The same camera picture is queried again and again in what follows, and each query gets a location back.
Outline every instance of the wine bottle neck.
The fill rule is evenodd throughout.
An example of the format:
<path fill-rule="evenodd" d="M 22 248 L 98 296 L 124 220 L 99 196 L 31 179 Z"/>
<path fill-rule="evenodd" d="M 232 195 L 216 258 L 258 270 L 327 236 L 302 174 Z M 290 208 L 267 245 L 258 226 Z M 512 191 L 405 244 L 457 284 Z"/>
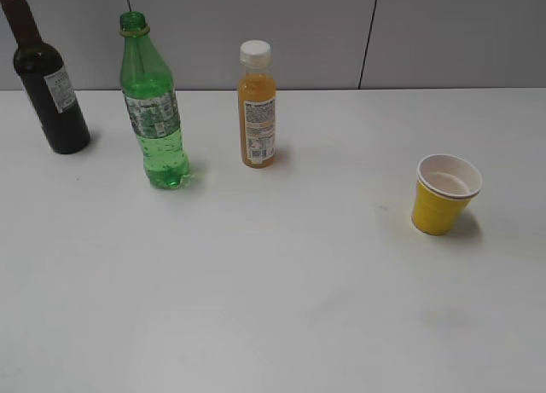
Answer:
<path fill-rule="evenodd" d="M 0 3 L 19 46 L 43 42 L 26 0 L 0 0 Z"/>

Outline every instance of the juice bottle label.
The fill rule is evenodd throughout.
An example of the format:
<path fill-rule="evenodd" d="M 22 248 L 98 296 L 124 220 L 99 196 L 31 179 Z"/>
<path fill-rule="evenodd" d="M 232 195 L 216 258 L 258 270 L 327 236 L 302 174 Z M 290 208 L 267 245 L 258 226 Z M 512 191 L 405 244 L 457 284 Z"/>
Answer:
<path fill-rule="evenodd" d="M 57 112 L 63 113 L 74 104 L 76 94 L 64 66 L 57 72 L 44 76 L 44 81 L 48 85 Z"/>
<path fill-rule="evenodd" d="M 174 91 L 150 99 L 135 99 L 125 94 L 124 96 L 133 130 L 138 136 L 159 139 L 180 128 Z"/>
<path fill-rule="evenodd" d="M 243 103 L 247 157 L 259 165 L 275 154 L 275 98 Z"/>

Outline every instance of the green plastic bottle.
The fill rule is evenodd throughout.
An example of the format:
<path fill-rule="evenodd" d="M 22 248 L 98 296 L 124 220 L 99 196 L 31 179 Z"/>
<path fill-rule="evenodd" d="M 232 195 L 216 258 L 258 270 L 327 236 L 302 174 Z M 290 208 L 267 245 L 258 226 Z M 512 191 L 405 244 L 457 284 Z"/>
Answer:
<path fill-rule="evenodd" d="M 144 170 L 155 187 L 178 188 L 189 177 L 189 162 L 182 148 L 171 71 L 152 44 L 143 14 L 126 12 L 119 21 L 125 37 L 121 89 Z"/>

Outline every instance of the yellow cup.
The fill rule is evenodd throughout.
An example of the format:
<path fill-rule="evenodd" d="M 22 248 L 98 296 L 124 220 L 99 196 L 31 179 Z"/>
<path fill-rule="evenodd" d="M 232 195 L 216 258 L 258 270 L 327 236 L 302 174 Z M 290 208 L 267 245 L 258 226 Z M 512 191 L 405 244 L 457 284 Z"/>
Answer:
<path fill-rule="evenodd" d="M 446 234 L 481 186 L 478 169 L 466 160 L 449 154 L 424 158 L 417 166 L 413 224 L 426 234 Z"/>

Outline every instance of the cup rim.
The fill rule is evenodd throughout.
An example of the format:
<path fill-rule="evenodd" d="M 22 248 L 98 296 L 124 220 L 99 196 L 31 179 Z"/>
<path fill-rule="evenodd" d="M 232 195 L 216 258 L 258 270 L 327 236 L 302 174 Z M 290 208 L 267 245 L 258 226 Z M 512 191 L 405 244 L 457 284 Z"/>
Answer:
<path fill-rule="evenodd" d="M 479 185 L 478 185 L 478 188 L 476 188 L 474 191 L 470 192 L 469 194 L 451 194 L 451 193 L 448 193 L 448 192 L 445 192 L 443 190 L 440 190 L 438 188 L 435 188 L 432 184 L 430 184 L 427 179 L 421 174 L 421 166 L 422 164 L 427 161 L 428 159 L 432 158 L 432 157 L 438 157 L 438 156 L 442 156 L 442 157 L 448 157 L 448 158 L 452 158 L 452 159 L 455 159 L 455 160 L 458 160 L 458 161 L 461 161 L 462 163 L 464 163 L 466 166 L 470 167 L 475 173 L 476 175 L 478 176 L 479 178 Z M 436 154 L 430 154 L 428 156 L 426 156 L 425 158 L 421 159 L 421 161 L 419 162 L 419 164 L 417 165 L 417 178 L 419 179 L 419 181 L 423 184 L 423 186 L 425 186 L 426 188 L 428 188 L 430 191 L 432 191 L 433 193 L 436 193 L 436 194 L 439 194 L 441 196 L 444 196 L 448 199 L 471 199 L 473 197 L 475 197 L 476 195 L 479 194 L 479 192 L 481 191 L 481 188 L 482 188 L 482 185 L 483 185 L 483 182 L 484 182 L 484 179 L 483 177 L 481 176 L 481 173 L 479 172 L 478 168 L 473 165 L 472 163 L 470 163 L 469 161 L 461 158 L 461 157 L 458 157 L 458 156 L 454 156 L 453 154 L 447 154 L 447 153 L 436 153 Z"/>

